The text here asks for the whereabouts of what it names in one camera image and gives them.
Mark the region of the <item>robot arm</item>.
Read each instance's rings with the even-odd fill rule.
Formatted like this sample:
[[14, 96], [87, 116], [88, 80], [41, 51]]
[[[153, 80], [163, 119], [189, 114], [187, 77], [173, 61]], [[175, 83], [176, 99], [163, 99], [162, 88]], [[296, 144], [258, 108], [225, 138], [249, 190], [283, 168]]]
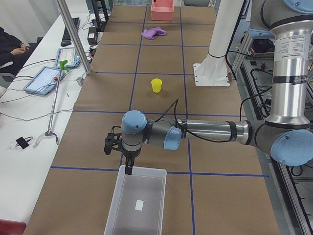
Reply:
[[270, 115], [264, 121], [217, 122], [160, 117], [148, 120], [137, 110], [124, 114], [121, 132], [108, 133], [104, 151], [123, 153], [131, 174], [142, 144], [176, 150], [182, 139], [251, 145], [287, 166], [306, 164], [313, 157], [313, 135], [305, 117], [309, 47], [313, 32], [310, 0], [255, 0], [251, 31], [275, 38]]

